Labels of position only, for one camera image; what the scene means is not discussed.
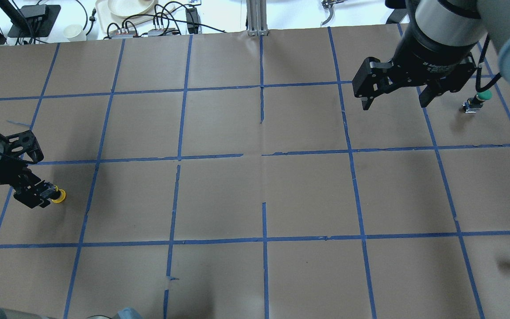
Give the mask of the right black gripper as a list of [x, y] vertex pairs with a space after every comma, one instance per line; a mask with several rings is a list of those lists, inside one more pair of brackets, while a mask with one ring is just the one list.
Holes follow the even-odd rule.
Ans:
[[431, 43], [421, 34], [404, 34], [389, 62], [375, 57], [363, 60], [352, 79], [352, 88], [366, 111], [380, 95], [425, 85], [419, 94], [424, 109], [443, 93], [462, 89], [475, 70], [469, 48], [452, 48]]

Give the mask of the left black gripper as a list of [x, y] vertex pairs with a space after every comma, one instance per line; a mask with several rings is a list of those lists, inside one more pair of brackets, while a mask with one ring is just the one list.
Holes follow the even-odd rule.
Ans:
[[14, 188], [14, 198], [33, 209], [47, 207], [48, 199], [36, 192], [56, 192], [57, 186], [41, 180], [29, 168], [44, 159], [35, 134], [26, 130], [14, 135], [0, 134], [0, 184]]

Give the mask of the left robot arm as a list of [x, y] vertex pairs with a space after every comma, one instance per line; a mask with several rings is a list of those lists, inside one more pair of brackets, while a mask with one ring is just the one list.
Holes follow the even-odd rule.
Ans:
[[44, 159], [32, 131], [10, 136], [0, 134], [0, 185], [10, 186], [14, 190], [14, 198], [31, 209], [44, 208], [51, 202], [63, 202], [65, 190], [35, 175], [29, 168], [30, 164], [21, 158], [23, 154], [30, 157], [32, 165]]

